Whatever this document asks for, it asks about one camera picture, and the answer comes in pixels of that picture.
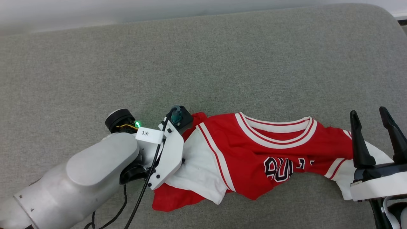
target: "neckline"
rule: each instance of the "neckline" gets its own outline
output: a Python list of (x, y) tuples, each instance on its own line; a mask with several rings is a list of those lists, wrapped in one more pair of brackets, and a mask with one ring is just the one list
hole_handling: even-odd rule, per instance
[[(247, 137), (260, 145), (273, 149), (287, 149), (302, 145), (311, 139), (317, 127), (317, 121), (311, 117), (304, 117), (291, 122), (268, 122), (253, 119), (242, 112), (236, 113), (235, 116)], [(304, 132), (293, 139), (282, 141), (264, 136), (254, 128), (273, 133), (292, 133), (301, 130)]]

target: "wire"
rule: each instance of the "wire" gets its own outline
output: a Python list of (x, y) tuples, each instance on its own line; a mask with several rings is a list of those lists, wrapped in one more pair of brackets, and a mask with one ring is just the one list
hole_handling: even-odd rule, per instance
[[(113, 217), (113, 219), (111, 219), (109, 222), (107, 222), (105, 225), (103, 225), (102, 227), (100, 227), (99, 229), (103, 229), (107, 226), (109, 226), (110, 224), (112, 224), (115, 220), (117, 220), (117, 218), (120, 216), (120, 214), (123, 212), (124, 208), (126, 207), (127, 204), (127, 192), (126, 192), (126, 185), (123, 186), (123, 192), (125, 194), (125, 202), (123, 203), (123, 206), (120, 208), (119, 212), (116, 214), (115, 217)], [(95, 213), (96, 211), (94, 211), (92, 213), (92, 222), (88, 223), (84, 229), (88, 229), (90, 226), (92, 226), (93, 229), (95, 229)]]
[(120, 128), (120, 127), (123, 127), (123, 126), (129, 126), (129, 127), (133, 128), (133, 129), (138, 130), (138, 128), (137, 128), (137, 127), (132, 126), (132, 125), (129, 125), (129, 124), (124, 124), (124, 125), (121, 125), (121, 126), (116, 126), (116, 127), (117, 127), (117, 128)]
[[(176, 110), (176, 108), (172, 108), (172, 109), (170, 110), (170, 112), (166, 115), (166, 119), (165, 119), (164, 125), (163, 125), (163, 127), (162, 127), (162, 130), (163, 130), (163, 131), (165, 131), (165, 128), (167, 127), (168, 120), (171, 118), (171, 114), (172, 114), (172, 112), (173, 112), (174, 110)], [(124, 229), (129, 229), (129, 226), (130, 226), (130, 224), (131, 224), (131, 221), (133, 220), (134, 215), (136, 214), (136, 211), (137, 211), (137, 209), (138, 209), (138, 206), (140, 205), (141, 199), (143, 198), (144, 192), (146, 191), (147, 184), (148, 184), (148, 182), (149, 182), (149, 180), (150, 180), (151, 175), (153, 174), (153, 170), (154, 170), (154, 167), (155, 167), (154, 165), (155, 165), (155, 162), (156, 162), (156, 160), (157, 160), (158, 152), (160, 151), (160, 146), (161, 146), (161, 145), (158, 145), (158, 146), (157, 146), (157, 149), (156, 149), (155, 155), (154, 155), (154, 159), (153, 159), (153, 162), (152, 162), (152, 164), (151, 164), (151, 168), (150, 168), (149, 175), (148, 175), (146, 181), (144, 182), (143, 189), (142, 189), (141, 192), (140, 192), (140, 195), (139, 195), (139, 197), (138, 197), (137, 203), (136, 203), (136, 205), (135, 205), (135, 207), (134, 207), (134, 209), (133, 209), (133, 212), (131, 213), (131, 216), (130, 216), (129, 220), (127, 221), (127, 224), (126, 224), (126, 226), (125, 226)]]

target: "red and white shirt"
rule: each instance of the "red and white shirt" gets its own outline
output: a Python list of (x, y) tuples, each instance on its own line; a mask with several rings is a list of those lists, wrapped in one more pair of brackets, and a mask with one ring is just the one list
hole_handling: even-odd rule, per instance
[[(185, 163), (155, 190), (154, 209), (173, 210), (203, 198), (219, 204), (227, 191), (255, 200), (294, 172), (318, 173), (336, 181), (344, 199), (351, 199), (355, 168), (350, 132), (325, 128), (311, 117), (284, 123), (260, 121), (241, 112), (209, 118), (198, 113), (194, 118), (198, 125), (184, 144)], [(366, 145), (377, 164), (392, 162), (384, 152)]]

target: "gray fabric surface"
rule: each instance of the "gray fabric surface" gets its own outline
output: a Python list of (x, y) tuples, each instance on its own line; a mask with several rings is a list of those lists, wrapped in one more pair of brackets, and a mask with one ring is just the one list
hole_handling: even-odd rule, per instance
[[(392, 155), (386, 106), (407, 132), (407, 37), (381, 8), (363, 4), (182, 18), (0, 37), (0, 201), (108, 134), (106, 116), (128, 108), (155, 128), (173, 104), (208, 115), (242, 111), (270, 121), (312, 116)], [(123, 228), (142, 182), (111, 228)], [(336, 184), (294, 174), (251, 201), (227, 194), (163, 213), (147, 190), (132, 228), (373, 228), (369, 204)], [(123, 203), (96, 212), (96, 226)], [(90, 217), (74, 228), (83, 228)]]

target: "white label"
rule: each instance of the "white label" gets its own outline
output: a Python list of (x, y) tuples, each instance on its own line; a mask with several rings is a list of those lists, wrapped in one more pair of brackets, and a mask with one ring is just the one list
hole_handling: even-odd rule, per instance
[(150, 128), (140, 127), (137, 130), (136, 139), (138, 141), (146, 141), (155, 144), (160, 144), (162, 138), (164, 136), (164, 132), (161, 130), (154, 130)]

